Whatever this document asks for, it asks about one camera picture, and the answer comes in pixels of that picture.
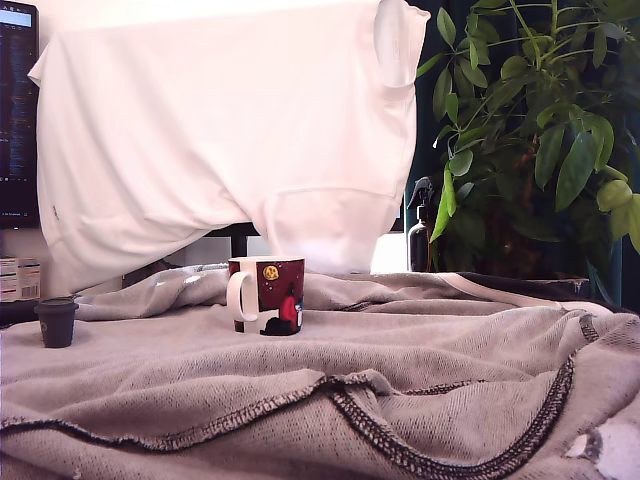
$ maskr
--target mug handle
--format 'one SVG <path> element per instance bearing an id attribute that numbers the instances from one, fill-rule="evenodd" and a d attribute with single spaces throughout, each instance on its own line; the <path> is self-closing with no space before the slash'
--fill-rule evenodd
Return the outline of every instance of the mug handle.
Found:
<path id="1" fill-rule="evenodd" d="M 253 280 L 253 275 L 249 272 L 236 272 L 231 275 L 229 285 L 227 285 L 227 308 L 231 311 L 234 320 L 238 322 L 255 322 L 258 319 L 257 315 L 246 315 L 242 311 L 240 292 L 245 280 L 250 283 Z"/>

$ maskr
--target red mug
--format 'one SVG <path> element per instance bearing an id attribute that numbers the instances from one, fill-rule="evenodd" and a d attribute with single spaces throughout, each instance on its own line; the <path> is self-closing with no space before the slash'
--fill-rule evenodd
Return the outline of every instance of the red mug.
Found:
<path id="1" fill-rule="evenodd" d="M 238 257 L 229 260 L 227 308 L 235 331 L 293 335 L 302 327 L 304 259 Z"/>

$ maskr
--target monitor screen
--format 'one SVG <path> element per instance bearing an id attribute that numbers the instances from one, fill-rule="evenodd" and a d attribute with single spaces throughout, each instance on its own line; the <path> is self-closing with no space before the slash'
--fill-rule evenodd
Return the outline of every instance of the monitor screen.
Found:
<path id="1" fill-rule="evenodd" d="M 38 10 L 0 0 L 0 228 L 38 226 Z"/>

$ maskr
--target spray bottle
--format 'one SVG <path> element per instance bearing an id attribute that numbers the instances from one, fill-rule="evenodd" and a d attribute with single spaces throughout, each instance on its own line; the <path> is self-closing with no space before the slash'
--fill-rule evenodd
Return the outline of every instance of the spray bottle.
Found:
<path id="1" fill-rule="evenodd" d="M 418 223 L 409 230 L 408 254 L 411 272 L 430 272 L 432 264 L 429 238 L 435 225 L 435 212 L 432 205 L 435 189 L 429 177 L 416 182 L 413 196 L 407 208 L 418 209 Z"/>

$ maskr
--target box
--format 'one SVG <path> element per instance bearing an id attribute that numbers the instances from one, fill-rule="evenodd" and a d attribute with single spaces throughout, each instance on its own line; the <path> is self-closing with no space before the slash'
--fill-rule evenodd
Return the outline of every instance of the box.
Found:
<path id="1" fill-rule="evenodd" d="M 40 298 L 40 263 L 33 258 L 0 259 L 0 302 Z"/>

